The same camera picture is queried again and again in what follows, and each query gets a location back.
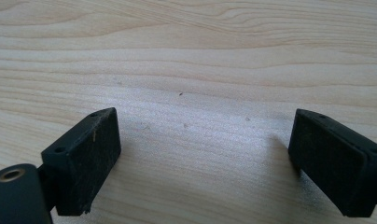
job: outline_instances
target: wood grain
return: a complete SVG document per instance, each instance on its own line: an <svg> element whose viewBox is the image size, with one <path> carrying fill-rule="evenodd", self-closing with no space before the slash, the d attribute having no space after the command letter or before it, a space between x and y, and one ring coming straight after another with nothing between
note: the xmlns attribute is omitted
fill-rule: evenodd
<svg viewBox="0 0 377 224"><path fill-rule="evenodd" d="M0 0L0 169L110 106L123 153L56 223L377 223L286 152L296 108L377 142L377 0Z"/></svg>

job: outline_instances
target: wooden table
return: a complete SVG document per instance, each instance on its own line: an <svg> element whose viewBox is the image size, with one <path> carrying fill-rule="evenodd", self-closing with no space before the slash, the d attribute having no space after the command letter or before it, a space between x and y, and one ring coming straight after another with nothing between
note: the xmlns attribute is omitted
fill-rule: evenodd
<svg viewBox="0 0 377 224"><path fill-rule="evenodd" d="M0 169L111 106L123 152L56 223L377 223L286 151L296 108L377 142L377 0L0 0Z"/></svg>

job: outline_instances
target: screw hole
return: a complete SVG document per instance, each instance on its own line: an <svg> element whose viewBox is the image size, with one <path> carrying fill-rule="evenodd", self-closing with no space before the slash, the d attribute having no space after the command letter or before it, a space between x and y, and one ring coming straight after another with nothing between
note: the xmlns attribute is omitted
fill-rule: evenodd
<svg viewBox="0 0 377 224"><path fill-rule="evenodd" d="M56 153L62 153L62 152L64 152L64 147L57 147L57 148L54 149L54 151Z"/></svg>
<svg viewBox="0 0 377 224"><path fill-rule="evenodd" d="M370 148L370 151L374 154L377 154L377 148Z"/></svg>
<svg viewBox="0 0 377 224"><path fill-rule="evenodd" d="M6 182L16 180L20 178L23 174L25 174L24 169L14 169L14 170L7 171L4 174L0 175L0 182L6 183Z"/></svg>

